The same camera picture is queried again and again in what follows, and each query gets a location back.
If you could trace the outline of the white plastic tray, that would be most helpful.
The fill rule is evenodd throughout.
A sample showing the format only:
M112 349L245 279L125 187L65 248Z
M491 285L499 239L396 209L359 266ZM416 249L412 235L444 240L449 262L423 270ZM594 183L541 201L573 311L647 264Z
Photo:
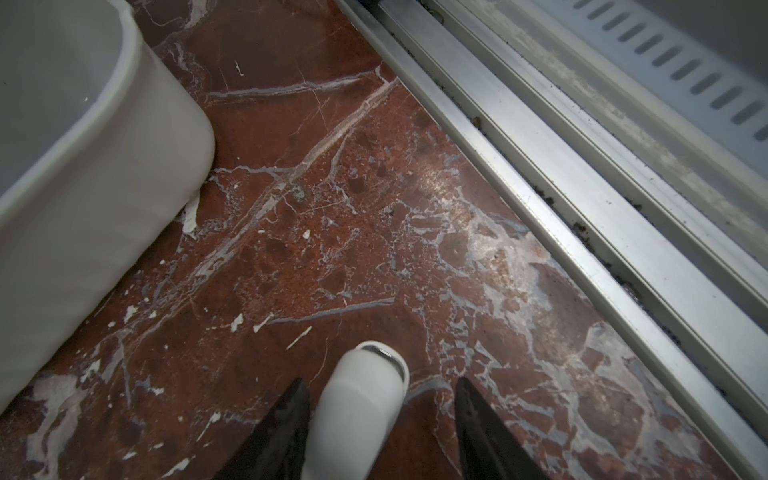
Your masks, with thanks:
M201 187L210 121L124 1L1 5L1 402Z

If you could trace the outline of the white mini stapler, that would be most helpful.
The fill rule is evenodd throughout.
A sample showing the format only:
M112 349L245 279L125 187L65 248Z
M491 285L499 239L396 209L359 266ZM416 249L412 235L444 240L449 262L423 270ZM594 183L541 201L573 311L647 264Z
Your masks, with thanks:
M346 352L322 391L307 437L303 479L366 479L400 414L409 368L392 347Z

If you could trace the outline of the aluminium front rail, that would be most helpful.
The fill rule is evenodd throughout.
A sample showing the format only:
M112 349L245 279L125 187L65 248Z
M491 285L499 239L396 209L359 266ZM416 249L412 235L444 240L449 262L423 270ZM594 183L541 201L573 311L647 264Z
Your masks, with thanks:
M767 475L767 176L538 1L343 1L742 478Z

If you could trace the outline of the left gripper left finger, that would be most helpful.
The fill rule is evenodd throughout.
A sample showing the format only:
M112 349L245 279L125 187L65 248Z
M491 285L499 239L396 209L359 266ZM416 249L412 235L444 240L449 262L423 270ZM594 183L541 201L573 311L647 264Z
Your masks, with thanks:
M310 413L308 385L296 378L214 479L300 479Z

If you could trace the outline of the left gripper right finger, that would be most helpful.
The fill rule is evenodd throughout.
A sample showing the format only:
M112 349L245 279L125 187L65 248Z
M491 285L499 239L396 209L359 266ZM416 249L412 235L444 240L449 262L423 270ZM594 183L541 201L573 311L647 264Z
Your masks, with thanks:
M548 479L466 377L456 382L454 407L464 479Z

